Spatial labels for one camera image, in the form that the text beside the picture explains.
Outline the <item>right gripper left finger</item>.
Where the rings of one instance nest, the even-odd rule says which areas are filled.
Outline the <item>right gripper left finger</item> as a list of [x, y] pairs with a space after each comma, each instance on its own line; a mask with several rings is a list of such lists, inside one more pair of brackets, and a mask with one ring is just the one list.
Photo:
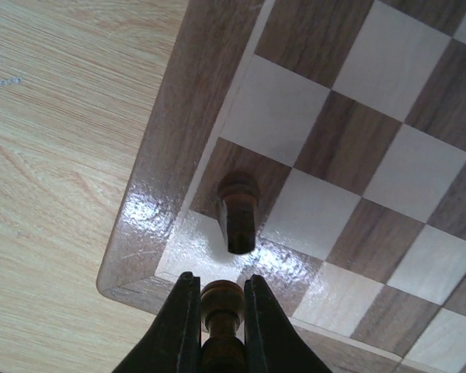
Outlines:
[[200, 349], [200, 279], [184, 272], [146, 334], [114, 371], [198, 372]]

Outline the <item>dark knight chess piece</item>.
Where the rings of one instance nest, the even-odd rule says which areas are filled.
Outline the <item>dark knight chess piece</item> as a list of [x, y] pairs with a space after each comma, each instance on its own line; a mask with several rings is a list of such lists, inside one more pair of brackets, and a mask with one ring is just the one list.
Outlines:
[[228, 173], [217, 187], [217, 221], [229, 253], [245, 255], [256, 247], [260, 189], [249, 173]]

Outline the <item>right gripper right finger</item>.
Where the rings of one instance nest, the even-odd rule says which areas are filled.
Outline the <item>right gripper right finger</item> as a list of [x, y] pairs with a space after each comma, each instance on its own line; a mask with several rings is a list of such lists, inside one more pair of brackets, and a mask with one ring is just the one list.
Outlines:
[[329, 372], [300, 338], [264, 277], [245, 282], [245, 349], [248, 372]]

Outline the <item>wooden chess board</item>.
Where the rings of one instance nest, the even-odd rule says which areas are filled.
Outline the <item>wooden chess board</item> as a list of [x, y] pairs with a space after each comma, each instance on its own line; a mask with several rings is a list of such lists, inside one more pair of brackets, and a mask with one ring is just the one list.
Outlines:
[[335, 372], [466, 372], [466, 1], [189, 2], [96, 287], [156, 313], [185, 271], [264, 276]]

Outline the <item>dark rook chess piece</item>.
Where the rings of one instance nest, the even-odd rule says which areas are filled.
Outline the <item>dark rook chess piece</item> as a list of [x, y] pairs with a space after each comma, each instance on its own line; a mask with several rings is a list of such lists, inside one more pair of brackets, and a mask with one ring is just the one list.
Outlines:
[[213, 281], [201, 291], [201, 321], [210, 334], [201, 348], [202, 372], [246, 371], [245, 345], [236, 336], [244, 308], [244, 292], [232, 281]]

